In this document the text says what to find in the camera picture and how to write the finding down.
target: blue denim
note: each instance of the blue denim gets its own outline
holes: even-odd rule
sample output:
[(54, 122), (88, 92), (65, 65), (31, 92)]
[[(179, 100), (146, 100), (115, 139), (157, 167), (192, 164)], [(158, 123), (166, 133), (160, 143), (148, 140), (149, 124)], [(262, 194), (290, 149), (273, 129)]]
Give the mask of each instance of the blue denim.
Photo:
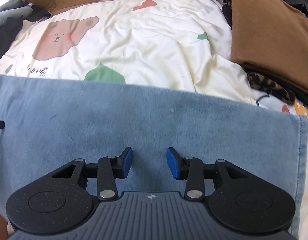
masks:
[[(226, 159), (283, 188), (296, 201), (297, 237), (307, 147), (305, 117), (206, 95), (102, 82), (0, 75), (0, 213), (17, 189), (75, 158), (97, 162), (134, 152), (122, 191), (180, 191), (166, 150), (204, 163)], [(95, 179), (88, 183), (96, 192)], [(206, 180), (206, 193), (213, 192)]]

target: pink cheek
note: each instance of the pink cheek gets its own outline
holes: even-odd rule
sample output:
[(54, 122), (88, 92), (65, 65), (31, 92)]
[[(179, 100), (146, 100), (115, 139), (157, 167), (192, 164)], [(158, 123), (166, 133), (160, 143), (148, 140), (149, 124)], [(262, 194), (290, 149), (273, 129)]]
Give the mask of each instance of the pink cheek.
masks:
[(49, 41), (51, 39), (51, 35), (42, 35), (41, 41)]
[(65, 39), (66, 39), (66, 40), (72, 40), (73, 37), (74, 37), (74, 34), (73, 34), (73, 33), (67, 33), (67, 34), (65, 35)]

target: gray plush toy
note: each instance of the gray plush toy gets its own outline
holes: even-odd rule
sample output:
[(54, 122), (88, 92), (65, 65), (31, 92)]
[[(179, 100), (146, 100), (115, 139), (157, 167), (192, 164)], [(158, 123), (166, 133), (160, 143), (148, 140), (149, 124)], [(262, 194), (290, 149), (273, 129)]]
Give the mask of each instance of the gray plush toy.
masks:
[(22, 17), (24, 20), (29, 17), (33, 12), (32, 4), (23, 5), (22, 0), (12, 0), (0, 6), (0, 28), (5, 25), (7, 18)]

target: green leaf print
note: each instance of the green leaf print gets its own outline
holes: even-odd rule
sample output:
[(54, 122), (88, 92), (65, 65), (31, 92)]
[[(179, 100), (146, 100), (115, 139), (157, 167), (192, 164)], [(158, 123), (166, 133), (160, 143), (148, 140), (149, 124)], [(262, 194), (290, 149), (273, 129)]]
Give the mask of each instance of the green leaf print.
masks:
[(84, 80), (105, 81), (125, 84), (125, 78), (120, 73), (108, 68), (102, 63), (96, 68), (90, 70)]
[(197, 39), (198, 39), (198, 40), (209, 40), (208, 37), (207, 37), (206, 32), (204, 32), (204, 33), (198, 35), (198, 36), (197, 36)]
[(9, 73), (12, 67), (13, 67), (13, 64), (10, 65), (10, 66), (5, 70), (5, 73), (6, 73), (6, 74)]

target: silver screw head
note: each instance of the silver screw head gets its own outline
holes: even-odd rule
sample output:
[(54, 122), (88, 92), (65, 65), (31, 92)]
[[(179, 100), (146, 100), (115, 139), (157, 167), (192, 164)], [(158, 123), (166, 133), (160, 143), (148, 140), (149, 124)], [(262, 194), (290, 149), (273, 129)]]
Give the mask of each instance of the silver screw head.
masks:
[(115, 196), (115, 192), (113, 190), (109, 190), (109, 189), (106, 189), (106, 190), (102, 190), (100, 192), (100, 196), (102, 198), (111, 198), (111, 197), (114, 197)]
[(199, 190), (190, 190), (187, 192), (187, 196), (189, 196), (190, 198), (199, 198), (203, 195), (203, 193)]

